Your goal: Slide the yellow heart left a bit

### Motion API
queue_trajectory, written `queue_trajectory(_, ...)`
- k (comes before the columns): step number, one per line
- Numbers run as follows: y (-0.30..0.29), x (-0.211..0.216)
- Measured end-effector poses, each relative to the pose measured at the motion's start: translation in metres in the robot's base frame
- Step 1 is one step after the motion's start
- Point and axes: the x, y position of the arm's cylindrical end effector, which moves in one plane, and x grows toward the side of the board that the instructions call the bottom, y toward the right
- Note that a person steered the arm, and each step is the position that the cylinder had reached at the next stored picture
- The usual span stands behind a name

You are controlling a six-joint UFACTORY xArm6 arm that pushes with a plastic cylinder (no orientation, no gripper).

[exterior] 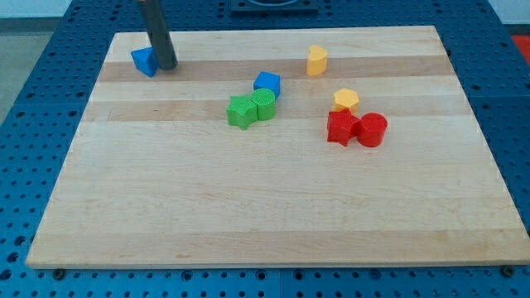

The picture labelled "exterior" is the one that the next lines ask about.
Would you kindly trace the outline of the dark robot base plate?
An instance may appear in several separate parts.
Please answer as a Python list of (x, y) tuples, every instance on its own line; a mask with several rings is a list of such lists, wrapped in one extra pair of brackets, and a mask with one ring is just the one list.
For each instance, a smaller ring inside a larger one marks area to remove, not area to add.
[(319, 0), (228, 0), (232, 14), (258, 12), (318, 12)]

